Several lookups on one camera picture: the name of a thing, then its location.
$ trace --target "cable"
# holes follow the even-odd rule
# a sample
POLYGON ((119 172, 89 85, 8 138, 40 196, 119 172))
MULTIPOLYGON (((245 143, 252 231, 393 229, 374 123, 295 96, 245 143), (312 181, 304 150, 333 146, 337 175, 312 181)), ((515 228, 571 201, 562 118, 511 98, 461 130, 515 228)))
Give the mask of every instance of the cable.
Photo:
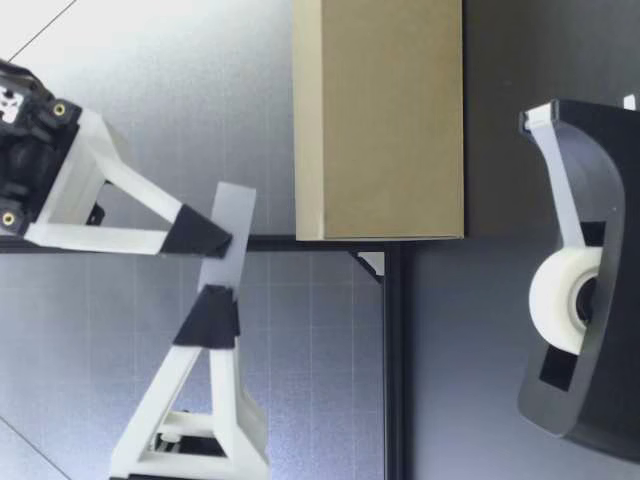
POLYGON ((15 433, 24 443, 29 445, 31 449, 36 452, 45 462, 49 464, 54 470, 56 470, 60 475, 62 475, 66 480, 73 480, 69 475, 65 473, 58 465, 56 465, 53 460, 47 457, 38 447, 36 447, 27 437, 25 437, 22 433, 18 431, 9 421, 0 415, 0 422, 4 423, 6 427, 15 433))
POLYGON ((31 45, 40 35, 42 35, 44 33, 44 31, 49 28, 51 25, 53 25, 53 23, 58 20, 62 15, 65 14, 65 12, 67 10, 69 10, 78 0, 72 0, 72 2, 67 5, 66 7, 64 7, 55 17, 53 17, 53 19, 47 23, 44 27, 42 27, 42 29, 36 33, 33 37, 31 37, 27 43, 25 43, 22 47, 20 47, 20 49, 14 53, 11 58, 9 59, 9 62, 12 62, 18 55, 20 55, 22 53, 22 51, 27 48, 29 45, 31 45))

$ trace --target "brass insert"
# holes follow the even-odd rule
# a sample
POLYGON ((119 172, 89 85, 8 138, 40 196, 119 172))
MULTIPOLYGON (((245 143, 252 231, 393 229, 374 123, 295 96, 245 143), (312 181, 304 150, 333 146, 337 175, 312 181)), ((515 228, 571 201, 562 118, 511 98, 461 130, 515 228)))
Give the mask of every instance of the brass insert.
POLYGON ((11 212, 5 212, 5 214, 2 215, 2 223, 4 223, 7 227, 13 225, 15 221, 16 216, 11 212))
POLYGON ((57 103, 55 107, 53 107, 53 113, 55 113, 58 117, 64 115, 67 111, 67 108, 62 103, 57 103))

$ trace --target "gray table surface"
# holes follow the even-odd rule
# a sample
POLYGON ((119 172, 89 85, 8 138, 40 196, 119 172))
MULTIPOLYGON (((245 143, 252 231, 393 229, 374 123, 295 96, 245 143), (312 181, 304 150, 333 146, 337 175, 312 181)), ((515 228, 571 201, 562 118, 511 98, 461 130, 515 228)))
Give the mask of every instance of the gray table surface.
MULTIPOLYGON (((134 166, 183 201, 207 214, 218 181, 255 187, 253 232, 293 233, 290 38, 290 0, 78 0, 15 61, 104 114, 134 166)), ((100 203, 108 225, 162 224, 118 191, 100 203)), ((199 267, 0 257, 0 413, 74 480, 107 477, 199 267)), ((274 480, 381 479, 380 286, 347 254, 252 253, 240 301, 274 480)), ((206 379, 202 362, 176 408, 209 409, 206 379)), ((0 468, 5 480, 62 478, 5 428, 0 468)))

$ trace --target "cardboard box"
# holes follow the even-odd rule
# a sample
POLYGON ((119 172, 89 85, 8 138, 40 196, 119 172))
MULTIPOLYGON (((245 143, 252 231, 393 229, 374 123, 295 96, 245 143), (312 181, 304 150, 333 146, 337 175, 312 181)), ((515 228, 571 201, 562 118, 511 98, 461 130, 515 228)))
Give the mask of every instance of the cardboard box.
POLYGON ((300 240, 461 237, 462 5, 294 0, 300 240))

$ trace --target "white tape roll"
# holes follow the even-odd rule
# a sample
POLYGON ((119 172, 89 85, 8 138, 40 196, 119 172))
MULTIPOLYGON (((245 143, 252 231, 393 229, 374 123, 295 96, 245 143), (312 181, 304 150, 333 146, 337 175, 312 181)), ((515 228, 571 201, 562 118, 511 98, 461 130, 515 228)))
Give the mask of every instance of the white tape roll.
POLYGON ((598 275, 602 248, 569 247, 547 258, 531 282, 529 310, 536 329, 551 345, 578 355, 586 327, 577 299, 587 281, 598 275))

